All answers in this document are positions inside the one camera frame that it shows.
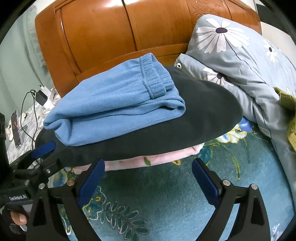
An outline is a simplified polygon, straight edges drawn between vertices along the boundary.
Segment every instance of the black power adapter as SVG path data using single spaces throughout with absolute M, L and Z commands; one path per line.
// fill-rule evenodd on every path
M 47 101 L 47 96 L 46 94 L 44 94 L 41 90 L 39 90 L 37 93 L 36 93 L 36 96 L 35 96 L 35 100 L 40 104 L 40 105 L 44 105 L 45 102 Z

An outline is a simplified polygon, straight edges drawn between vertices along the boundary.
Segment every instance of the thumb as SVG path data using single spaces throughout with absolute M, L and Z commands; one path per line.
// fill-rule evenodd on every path
M 16 225 L 25 225 L 27 223 L 27 218 L 25 215 L 18 213 L 14 210 L 10 211 L 11 219 Z

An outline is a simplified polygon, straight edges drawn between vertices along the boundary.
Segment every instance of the blue sweatpants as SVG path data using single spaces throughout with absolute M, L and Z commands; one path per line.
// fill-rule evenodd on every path
M 65 145 L 81 146 L 184 112 L 184 100 L 170 74 L 149 53 L 83 80 L 60 100 L 43 124 L 45 129 L 54 129 Z

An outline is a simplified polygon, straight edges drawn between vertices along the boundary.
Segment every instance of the smartphone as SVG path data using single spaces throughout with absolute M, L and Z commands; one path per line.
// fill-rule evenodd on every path
M 20 124 L 18 121 L 17 110 L 15 110 L 11 115 L 11 127 L 12 127 L 13 139 L 15 141 L 15 147 L 17 148 L 20 145 L 22 145 L 22 138 L 20 135 Z

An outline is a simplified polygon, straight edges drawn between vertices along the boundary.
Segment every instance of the black cable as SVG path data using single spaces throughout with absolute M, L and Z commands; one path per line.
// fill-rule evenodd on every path
M 37 130 L 38 130 L 38 120 L 37 120 L 36 109 L 35 109 L 35 99 L 36 99 L 36 91 L 37 91 L 37 88 L 36 88 L 36 90 L 30 90 L 30 91 L 31 91 L 31 95 L 32 95 L 32 97 L 33 97 L 33 101 L 34 101 L 34 114 L 35 114 L 35 119 L 36 119 L 36 130 L 35 130 L 34 135 L 33 135 L 33 141 L 35 141 L 34 138 L 35 138 L 35 135 L 36 135 Z
M 21 108 L 21 115 L 20 115 L 20 126 L 21 126 L 22 130 L 26 133 L 26 135 L 27 135 L 28 137 L 30 137 L 31 140 L 33 141 L 34 139 L 33 139 L 33 138 L 32 138 L 32 137 L 31 137 L 31 136 L 25 131 L 25 129 L 24 129 L 23 126 L 22 126 L 22 109 L 23 109 L 23 106 L 24 106 L 25 99 L 26 99 L 26 97 L 27 97 L 27 95 L 28 95 L 29 93 L 30 93 L 31 95 L 33 95 L 31 91 L 27 92 L 26 95 L 25 95 L 25 97 L 24 97 L 24 100 L 22 101 L 22 108 Z
M 22 110 L 23 110 L 23 106 L 24 106 L 24 102 L 25 102 L 25 99 L 27 97 L 28 94 L 31 94 L 32 95 L 32 98 L 33 98 L 33 101 L 34 101 L 34 114 L 35 114 L 35 119 L 36 119 L 36 130 L 35 130 L 35 133 L 33 135 L 33 137 L 31 137 L 23 128 L 22 126 Z M 31 143 L 31 147 L 32 147 L 32 150 L 33 150 L 33 142 L 35 141 L 34 140 L 34 137 L 36 135 L 36 132 L 38 130 L 38 121 L 37 121 L 37 115 L 36 115 L 36 109 L 35 109 L 35 95 L 36 95 L 36 91 L 35 90 L 30 90 L 29 92 L 26 93 L 25 97 L 24 97 L 24 100 L 22 101 L 22 108 L 21 108 L 21 116 L 20 116 L 20 126 L 22 128 L 22 130 L 24 131 L 24 133 L 31 138 L 32 140 L 32 143 Z

